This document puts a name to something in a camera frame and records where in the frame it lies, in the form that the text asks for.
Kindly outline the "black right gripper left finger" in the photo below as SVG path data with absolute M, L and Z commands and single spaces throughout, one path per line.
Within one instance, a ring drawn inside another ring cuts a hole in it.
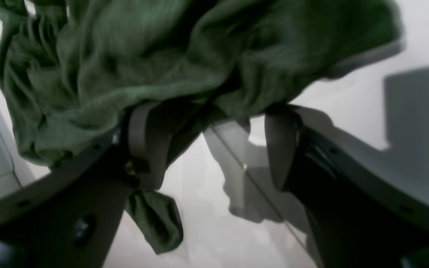
M 158 190 L 171 135 L 162 104 L 117 126 L 49 175 L 0 200 L 0 268 L 100 268 L 127 198 Z

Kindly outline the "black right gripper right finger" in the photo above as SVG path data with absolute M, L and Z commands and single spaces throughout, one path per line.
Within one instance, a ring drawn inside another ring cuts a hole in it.
M 383 182 L 301 118 L 273 105 L 264 132 L 274 188 L 305 208 L 325 268 L 429 268 L 429 206 Z

